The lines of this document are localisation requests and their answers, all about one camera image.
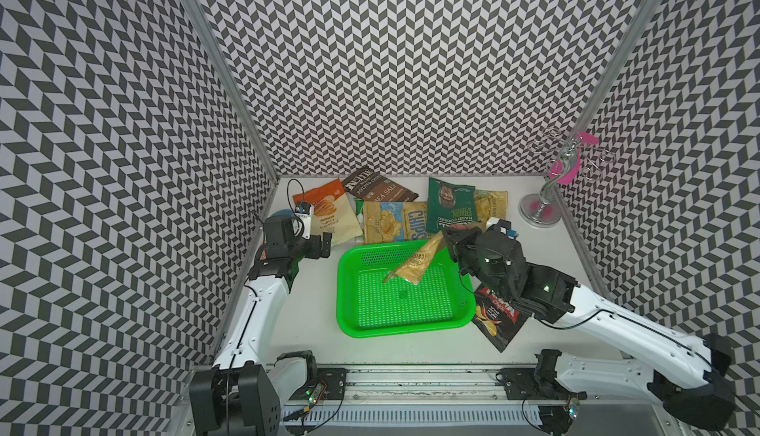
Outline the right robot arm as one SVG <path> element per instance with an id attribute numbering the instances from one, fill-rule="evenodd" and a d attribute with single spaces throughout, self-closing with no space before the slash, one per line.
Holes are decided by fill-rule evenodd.
<path id="1" fill-rule="evenodd" d="M 479 281 L 514 310 L 557 331 L 579 330 L 627 354 L 621 361 L 584 360 L 556 349 L 536 356 L 534 387 L 547 400 L 582 392 L 628 394 L 658 402 L 676 419 L 702 430 L 726 428 L 736 410 L 732 343 L 709 333 L 670 329 L 612 303 L 552 267 L 526 261 L 510 222 L 486 229 L 447 227 L 443 241 L 461 274 Z"/>

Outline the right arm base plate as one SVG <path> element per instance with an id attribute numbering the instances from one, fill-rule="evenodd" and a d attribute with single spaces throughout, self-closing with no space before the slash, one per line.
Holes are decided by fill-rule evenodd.
<path id="1" fill-rule="evenodd" d="M 571 392 L 555 377 L 542 376 L 536 368 L 502 368 L 496 374 L 508 400 L 587 400 L 587 392 Z"/>

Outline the yellow green chips bag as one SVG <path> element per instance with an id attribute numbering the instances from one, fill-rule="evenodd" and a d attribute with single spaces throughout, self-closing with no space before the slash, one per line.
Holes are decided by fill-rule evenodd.
<path id="1" fill-rule="evenodd" d="M 491 218 L 506 219 L 509 194 L 498 190 L 475 190 L 475 206 L 478 222 L 485 224 Z"/>

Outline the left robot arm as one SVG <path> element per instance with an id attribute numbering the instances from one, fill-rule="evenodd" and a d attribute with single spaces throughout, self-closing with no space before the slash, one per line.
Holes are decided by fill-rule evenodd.
<path id="1" fill-rule="evenodd" d="M 241 300 L 219 355 L 189 386 L 196 435 L 276 435 L 282 406 L 317 378 L 311 351 L 284 353 L 267 370 L 276 321 L 303 259 L 331 255 L 331 234 L 313 235 L 310 212 L 275 214 L 263 222 L 263 240 L 243 283 Z"/>

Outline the green Real chips bag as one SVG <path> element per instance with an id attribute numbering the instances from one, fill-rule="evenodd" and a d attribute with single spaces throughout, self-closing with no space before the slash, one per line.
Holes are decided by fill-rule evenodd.
<path id="1" fill-rule="evenodd" d="M 429 178 L 427 233 L 436 234 L 447 226 L 477 222 L 475 190 L 475 186 Z"/>

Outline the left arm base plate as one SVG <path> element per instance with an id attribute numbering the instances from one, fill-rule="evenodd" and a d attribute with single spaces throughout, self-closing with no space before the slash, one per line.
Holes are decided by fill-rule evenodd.
<path id="1" fill-rule="evenodd" d="M 331 402 L 342 400 L 348 385 L 348 370 L 346 368 L 326 368 L 318 370 L 314 380 L 304 384 L 293 394 L 293 400 L 304 402 Z"/>

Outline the golden chips bag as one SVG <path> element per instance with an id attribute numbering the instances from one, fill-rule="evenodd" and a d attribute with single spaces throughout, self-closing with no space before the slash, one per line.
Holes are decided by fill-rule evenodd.
<path id="1" fill-rule="evenodd" d="M 383 280 L 383 283 L 386 284 L 393 279 L 402 279 L 412 285 L 419 285 L 425 272 L 429 269 L 431 263 L 433 263 L 433 258 L 443 248 L 445 248 L 445 240 L 443 239 L 443 232 L 440 231 L 401 266 L 390 272 Z"/>

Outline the black Krax chips bag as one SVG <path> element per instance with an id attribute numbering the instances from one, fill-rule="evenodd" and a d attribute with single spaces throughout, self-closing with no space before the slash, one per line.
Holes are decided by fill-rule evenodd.
<path id="1" fill-rule="evenodd" d="M 477 287 L 474 297 L 476 307 L 472 323 L 500 353 L 503 353 L 528 317 L 501 301 L 484 285 Z"/>

